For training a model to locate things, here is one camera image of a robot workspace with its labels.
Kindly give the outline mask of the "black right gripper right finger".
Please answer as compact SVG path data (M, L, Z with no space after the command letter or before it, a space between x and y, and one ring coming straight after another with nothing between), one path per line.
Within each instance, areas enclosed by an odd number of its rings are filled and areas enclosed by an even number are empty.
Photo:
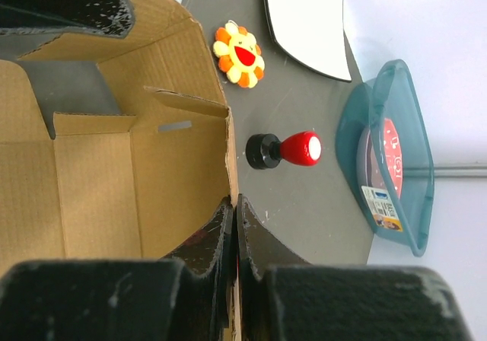
M245 340L469 340L448 284L404 266L318 266L284 245L249 200L236 206Z

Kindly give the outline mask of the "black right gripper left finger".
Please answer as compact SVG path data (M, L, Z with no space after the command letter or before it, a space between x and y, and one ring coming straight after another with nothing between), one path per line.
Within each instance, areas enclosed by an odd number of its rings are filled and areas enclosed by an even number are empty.
M233 207L159 260L32 260L1 279L3 340L220 340Z

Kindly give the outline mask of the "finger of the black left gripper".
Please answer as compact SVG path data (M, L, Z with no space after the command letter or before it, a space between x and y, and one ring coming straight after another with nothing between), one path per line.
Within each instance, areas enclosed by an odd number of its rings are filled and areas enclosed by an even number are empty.
M85 33L122 39L135 24L130 0L1 0L1 35Z

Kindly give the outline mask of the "brown cardboard box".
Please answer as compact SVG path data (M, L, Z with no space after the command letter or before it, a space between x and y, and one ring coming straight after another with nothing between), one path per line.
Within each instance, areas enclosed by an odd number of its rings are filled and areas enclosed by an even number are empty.
M51 33L23 55L93 62L116 115L54 113L1 63L1 279L32 260L159 260L233 207L233 122L200 24L175 0L130 0L122 38Z

